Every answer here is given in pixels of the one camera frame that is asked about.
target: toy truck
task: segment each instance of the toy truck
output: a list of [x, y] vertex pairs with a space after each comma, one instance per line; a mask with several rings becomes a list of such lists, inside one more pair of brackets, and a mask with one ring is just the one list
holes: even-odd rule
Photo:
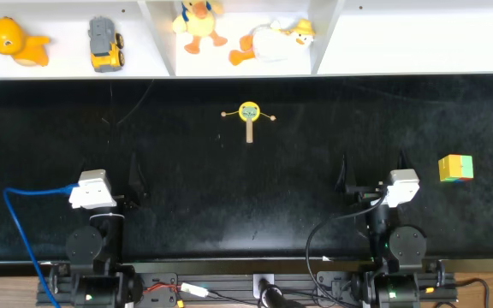
[[115, 72], [125, 65], [121, 49], [125, 46], [123, 36], [116, 33], [113, 21], [95, 17], [90, 21], [91, 62], [95, 72]]

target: toy wheel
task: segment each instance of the toy wheel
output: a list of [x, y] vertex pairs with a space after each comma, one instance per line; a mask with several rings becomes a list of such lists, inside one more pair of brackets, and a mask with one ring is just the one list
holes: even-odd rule
[[119, 65], [121, 65], [121, 66], [125, 65], [125, 56], [120, 51], [119, 51]]
[[123, 40], [123, 36], [119, 33], [116, 33], [116, 42], [117, 42], [117, 47], [119, 47], [119, 49], [125, 47], [125, 41]]

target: yellow cube face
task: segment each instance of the yellow cube face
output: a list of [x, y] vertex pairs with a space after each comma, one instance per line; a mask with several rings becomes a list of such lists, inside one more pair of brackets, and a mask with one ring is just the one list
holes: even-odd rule
[[461, 155], [448, 155], [438, 161], [441, 181], [456, 181], [461, 178]]

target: black table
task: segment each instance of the black table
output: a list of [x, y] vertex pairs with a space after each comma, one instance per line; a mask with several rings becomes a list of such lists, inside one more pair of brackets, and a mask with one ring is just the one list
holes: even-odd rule
[[[428, 236], [430, 258], [493, 258], [493, 75], [261, 80], [0, 81], [0, 262], [28, 260], [4, 187], [45, 189], [106, 169], [126, 188], [138, 154], [150, 203], [127, 209], [127, 262], [183, 258], [301, 258], [311, 229], [350, 212], [334, 192], [341, 156], [358, 181], [387, 177], [404, 149], [421, 180], [404, 223]], [[247, 100], [275, 115], [254, 122]], [[475, 180], [441, 183], [438, 160], [472, 155]], [[67, 198], [12, 201], [39, 260], [65, 259], [69, 234], [88, 224]], [[314, 256], [369, 257], [353, 220], [312, 242]]]

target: colorful cube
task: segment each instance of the colorful cube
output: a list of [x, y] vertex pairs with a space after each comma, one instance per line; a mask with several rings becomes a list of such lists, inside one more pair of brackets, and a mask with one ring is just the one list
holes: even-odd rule
[[441, 181], [470, 181], [473, 178], [472, 157], [450, 154], [438, 161]]

